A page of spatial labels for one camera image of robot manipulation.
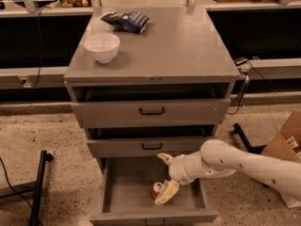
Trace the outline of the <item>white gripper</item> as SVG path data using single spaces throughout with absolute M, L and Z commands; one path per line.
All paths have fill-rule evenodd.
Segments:
M 184 186 L 194 181 L 191 178 L 184 166 L 185 155 L 181 154 L 176 157 L 172 157 L 167 153 L 159 153 L 157 157 L 164 161 L 168 165 L 168 174 L 172 180 L 164 181 L 162 191 L 156 196 L 154 203 L 157 205 L 163 205 L 169 202 L 179 191 L 180 185 Z

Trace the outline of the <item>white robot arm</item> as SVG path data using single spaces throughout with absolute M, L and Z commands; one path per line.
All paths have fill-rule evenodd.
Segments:
M 199 178 L 227 177 L 241 173 L 275 189 L 288 208 L 301 205 L 301 164 L 293 161 L 241 151 L 219 139 L 205 141 L 199 151 L 171 156 L 157 156 L 168 166 L 170 181 L 155 199 L 165 204 L 179 191 L 180 186 Z

